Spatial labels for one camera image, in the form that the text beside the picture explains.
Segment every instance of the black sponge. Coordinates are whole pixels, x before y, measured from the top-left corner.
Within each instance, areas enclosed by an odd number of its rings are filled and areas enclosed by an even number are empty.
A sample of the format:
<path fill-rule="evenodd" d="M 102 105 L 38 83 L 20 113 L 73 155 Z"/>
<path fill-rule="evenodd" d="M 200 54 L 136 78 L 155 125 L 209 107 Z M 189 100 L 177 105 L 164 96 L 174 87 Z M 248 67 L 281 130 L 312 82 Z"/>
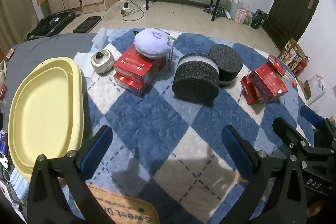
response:
<path fill-rule="evenodd" d="M 209 50 L 209 56 L 218 65 L 220 83 L 229 85 L 243 68 L 239 53 L 229 46 L 216 44 Z"/>
<path fill-rule="evenodd" d="M 189 102 L 201 103 L 218 96 L 218 67 L 209 56 L 192 53 L 177 65 L 172 86 L 174 94 Z"/>

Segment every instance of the orange label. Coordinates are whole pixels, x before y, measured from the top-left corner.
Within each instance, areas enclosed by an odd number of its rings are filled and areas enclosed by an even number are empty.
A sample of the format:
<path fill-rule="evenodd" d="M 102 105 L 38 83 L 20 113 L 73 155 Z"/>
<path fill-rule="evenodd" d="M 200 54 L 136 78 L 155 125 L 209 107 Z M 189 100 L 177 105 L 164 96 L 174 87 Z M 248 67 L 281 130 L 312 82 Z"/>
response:
<path fill-rule="evenodd" d="M 104 211 L 117 224 L 159 224 L 154 206 L 140 198 L 108 191 L 93 184 L 87 184 Z"/>

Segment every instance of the small round container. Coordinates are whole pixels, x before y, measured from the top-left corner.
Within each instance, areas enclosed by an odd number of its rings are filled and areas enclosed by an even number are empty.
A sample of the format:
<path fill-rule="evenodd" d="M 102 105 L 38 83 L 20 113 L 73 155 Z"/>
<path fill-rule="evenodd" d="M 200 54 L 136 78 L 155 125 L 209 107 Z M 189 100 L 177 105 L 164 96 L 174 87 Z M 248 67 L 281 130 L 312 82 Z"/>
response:
<path fill-rule="evenodd" d="M 218 96 L 218 66 L 206 54 L 183 56 L 177 64 L 172 90 L 178 98 L 189 102 L 215 99 Z"/>
<path fill-rule="evenodd" d="M 228 86 L 243 68 L 243 60 L 233 48 L 216 44 L 209 50 L 209 56 L 218 65 L 219 85 Z"/>
<path fill-rule="evenodd" d="M 112 70 L 114 57 L 109 50 L 104 48 L 92 55 L 91 64 L 95 72 L 98 74 L 105 74 Z"/>

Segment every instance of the blue gripper pad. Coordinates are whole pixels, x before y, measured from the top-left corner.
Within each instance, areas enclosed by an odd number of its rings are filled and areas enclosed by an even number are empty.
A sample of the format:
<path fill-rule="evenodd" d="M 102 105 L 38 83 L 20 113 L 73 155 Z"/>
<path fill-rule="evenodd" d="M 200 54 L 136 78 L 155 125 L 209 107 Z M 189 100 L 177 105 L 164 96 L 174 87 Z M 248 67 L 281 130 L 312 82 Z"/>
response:
<path fill-rule="evenodd" d="M 231 125 L 223 128 L 222 141 L 241 177 L 251 182 L 254 169 L 258 166 L 258 158 L 253 146 L 248 141 L 243 140 Z"/>
<path fill-rule="evenodd" d="M 82 180 L 88 180 L 94 175 L 100 161 L 110 147 L 113 131 L 109 126 L 102 126 L 96 135 L 86 141 L 78 151 L 76 165 L 80 170 Z"/>
<path fill-rule="evenodd" d="M 315 128 L 323 130 L 324 119 L 311 110 L 307 106 L 302 106 L 300 108 L 300 114 L 304 117 L 309 123 L 311 123 Z"/>

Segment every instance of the blue and white rug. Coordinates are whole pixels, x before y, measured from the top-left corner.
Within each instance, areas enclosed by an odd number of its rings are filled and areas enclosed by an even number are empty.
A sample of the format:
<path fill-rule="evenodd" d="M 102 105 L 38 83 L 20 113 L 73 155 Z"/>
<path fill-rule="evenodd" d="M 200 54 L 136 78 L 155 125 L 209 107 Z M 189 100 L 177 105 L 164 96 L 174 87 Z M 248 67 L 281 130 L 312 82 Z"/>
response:
<path fill-rule="evenodd" d="M 115 59 L 134 42 L 134 30 L 142 29 L 108 31 L 105 47 Z M 222 128 L 231 124 L 256 150 L 285 157 L 289 151 L 273 132 L 273 120 L 283 117 L 313 144 L 312 126 L 299 112 L 305 98 L 300 87 L 286 84 L 288 92 L 279 101 L 249 106 L 240 80 L 265 63 L 268 54 L 219 38 L 168 32 L 178 36 L 171 68 L 166 65 L 142 98 L 116 85 L 114 71 L 103 77 L 94 73 L 88 82 L 86 126 L 97 132 L 109 125 L 114 136 L 87 182 L 149 201 L 161 224 L 217 224 L 246 187 L 222 143 Z M 236 81 L 220 89 L 211 105 L 174 97 L 171 86 L 179 58 L 191 52 L 208 54 L 216 43 L 241 55 L 244 66 Z M 80 215 L 71 194 L 69 204 Z"/>

